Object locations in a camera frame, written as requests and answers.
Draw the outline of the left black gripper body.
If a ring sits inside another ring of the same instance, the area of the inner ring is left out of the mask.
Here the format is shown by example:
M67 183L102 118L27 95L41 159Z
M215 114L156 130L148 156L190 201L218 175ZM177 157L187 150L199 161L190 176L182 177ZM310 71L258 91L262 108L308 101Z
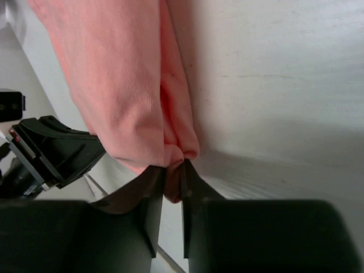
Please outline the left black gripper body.
M40 125L50 131L56 122L57 118L52 115L27 118L11 124L6 130L7 142L1 146L4 153L1 159L9 152L15 158L1 177L1 199L32 199L57 186L56 169L41 152L41 146L49 142L50 137L36 132Z

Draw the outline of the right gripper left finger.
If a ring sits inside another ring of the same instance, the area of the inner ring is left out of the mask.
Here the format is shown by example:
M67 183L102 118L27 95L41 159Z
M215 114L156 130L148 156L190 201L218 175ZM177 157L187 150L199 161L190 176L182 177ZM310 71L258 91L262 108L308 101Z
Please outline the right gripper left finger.
M2 272L150 272L165 169L148 167L109 196L2 200Z

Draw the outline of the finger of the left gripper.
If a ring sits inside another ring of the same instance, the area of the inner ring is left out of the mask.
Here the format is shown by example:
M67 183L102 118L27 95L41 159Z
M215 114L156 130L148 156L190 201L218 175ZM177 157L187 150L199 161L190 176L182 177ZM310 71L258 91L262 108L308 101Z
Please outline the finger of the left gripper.
M54 133L44 136L39 147L60 175L55 179L58 188L81 178L106 154L95 135L71 129L50 115L39 118L39 122Z

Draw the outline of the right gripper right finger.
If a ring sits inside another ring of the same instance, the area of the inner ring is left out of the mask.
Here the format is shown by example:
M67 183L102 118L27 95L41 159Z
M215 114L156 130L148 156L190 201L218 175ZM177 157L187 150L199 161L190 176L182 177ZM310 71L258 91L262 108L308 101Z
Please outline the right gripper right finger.
M190 272L360 272L339 212L321 200L228 200L181 166Z

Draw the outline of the pink t shirt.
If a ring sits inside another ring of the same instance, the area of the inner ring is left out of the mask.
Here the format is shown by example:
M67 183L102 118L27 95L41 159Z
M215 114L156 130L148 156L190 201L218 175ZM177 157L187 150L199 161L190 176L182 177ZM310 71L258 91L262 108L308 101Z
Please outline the pink t shirt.
M135 172L200 152L188 83L166 1L29 1L48 32L71 97L106 152Z

